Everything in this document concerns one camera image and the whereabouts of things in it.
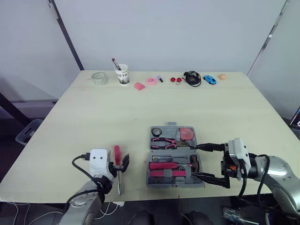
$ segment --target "paper cup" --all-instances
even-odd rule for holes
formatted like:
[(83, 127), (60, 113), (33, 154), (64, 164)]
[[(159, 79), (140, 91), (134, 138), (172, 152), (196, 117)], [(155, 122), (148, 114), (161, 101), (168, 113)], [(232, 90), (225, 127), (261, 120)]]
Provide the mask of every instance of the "paper cup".
[(126, 85), (129, 83), (129, 71), (128, 66), (125, 64), (119, 64), (121, 70), (118, 70), (116, 67), (114, 68), (114, 71), (117, 74), (117, 77), (119, 79), (120, 84)]

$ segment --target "white backdrop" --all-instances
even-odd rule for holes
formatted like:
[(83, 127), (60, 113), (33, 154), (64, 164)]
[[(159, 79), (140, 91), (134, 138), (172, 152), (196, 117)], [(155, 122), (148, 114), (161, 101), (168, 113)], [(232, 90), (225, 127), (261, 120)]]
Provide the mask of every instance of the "white backdrop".
[(57, 0), (85, 69), (247, 73), (284, 0)]
[(291, 0), (249, 79), (280, 116), (291, 119), (300, 105), (300, 1)]
[(46, 0), (0, 0), (0, 92), (58, 99), (79, 68)]

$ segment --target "monitor screen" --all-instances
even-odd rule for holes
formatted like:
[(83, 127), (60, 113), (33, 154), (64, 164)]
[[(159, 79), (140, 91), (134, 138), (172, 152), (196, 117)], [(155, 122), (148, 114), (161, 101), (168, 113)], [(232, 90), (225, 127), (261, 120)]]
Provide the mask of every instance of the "monitor screen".
[(300, 130), (300, 107), (290, 121), (290, 127)]

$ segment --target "blue toy car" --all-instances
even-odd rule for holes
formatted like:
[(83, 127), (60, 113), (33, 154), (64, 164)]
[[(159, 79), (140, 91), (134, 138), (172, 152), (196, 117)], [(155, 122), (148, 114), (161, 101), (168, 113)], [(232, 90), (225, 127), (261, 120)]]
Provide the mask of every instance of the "blue toy car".
[(212, 76), (209, 76), (209, 75), (205, 75), (203, 77), (203, 79), (205, 81), (207, 81), (209, 84), (216, 84), (217, 83), (216, 80)]

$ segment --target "gray basket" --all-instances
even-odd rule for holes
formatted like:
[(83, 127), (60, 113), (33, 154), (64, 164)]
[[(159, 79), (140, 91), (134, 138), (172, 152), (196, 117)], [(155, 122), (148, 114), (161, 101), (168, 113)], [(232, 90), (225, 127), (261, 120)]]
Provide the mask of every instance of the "gray basket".
[(27, 127), (25, 127), (18, 135), (15, 140), (20, 144), (26, 146), (30, 138), (34, 135), (38, 127), (42, 124), (43, 120), (36, 119), (32, 121)]

